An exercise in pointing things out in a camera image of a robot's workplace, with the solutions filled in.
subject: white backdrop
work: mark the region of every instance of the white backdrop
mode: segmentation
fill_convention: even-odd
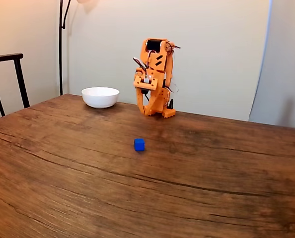
[[[168,38],[182,48],[174,59],[175,109],[248,120],[267,19],[266,0],[72,1],[67,90],[114,87],[119,101],[136,103],[132,58],[145,38]]]

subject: blue cube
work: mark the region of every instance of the blue cube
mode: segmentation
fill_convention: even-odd
[[[143,151],[144,150],[144,140],[143,140],[143,138],[134,139],[134,149],[136,151]]]

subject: orange robot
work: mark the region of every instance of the orange robot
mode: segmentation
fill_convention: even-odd
[[[134,76],[138,107],[143,115],[162,113],[168,118],[175,115],[173,99],[170,100],[170,84],[173,71],[174,48],[180,48],[167,39],[148,38],[143,41],[141,61],[133,58],[140,66]],[[143,105],[143,95],[148,105]]]

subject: lamp shade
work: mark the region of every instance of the lamp shade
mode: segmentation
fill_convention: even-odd
[[[85,3],[87,1],[89,1],[89,0],[77,0],[77,2],[79,2],[79,3]]]

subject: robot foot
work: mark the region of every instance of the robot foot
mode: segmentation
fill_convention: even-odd
[[[176,114],[176,110],[175,109],[164,109],[162,112],[162,115],[164,118],[170,118],[172,116],[174,116]]]

